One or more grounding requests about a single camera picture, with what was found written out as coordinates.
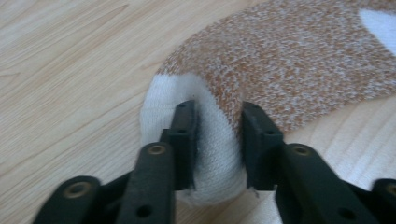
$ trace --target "brown speckled fabric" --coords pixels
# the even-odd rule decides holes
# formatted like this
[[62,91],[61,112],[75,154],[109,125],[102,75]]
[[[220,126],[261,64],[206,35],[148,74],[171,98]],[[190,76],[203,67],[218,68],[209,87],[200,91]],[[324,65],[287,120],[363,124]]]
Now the brown speckled fabric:
[[362,25],[362,8],[395,13],[396,1],[269,1],[192,36],[158,74],[203,77],[235,129],[250,101],[290,131],[396,92],[396,58]]

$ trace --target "white fabric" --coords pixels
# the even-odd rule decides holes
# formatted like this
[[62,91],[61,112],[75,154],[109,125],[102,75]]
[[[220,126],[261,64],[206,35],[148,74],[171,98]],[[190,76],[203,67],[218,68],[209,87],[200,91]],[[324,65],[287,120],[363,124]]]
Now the white fabric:
[[359,15],[366,29],[396,56],[396,15],[367,9],[361,9]]
[[200,115],[196,190],[184,190],[179,198],[191,204],[223,202],[247,185],[239,142],[224,113],[204,81],[193,74],[156,75],[140,115],[142,144],[156,142],[169,128],[175,106],[195,100]]

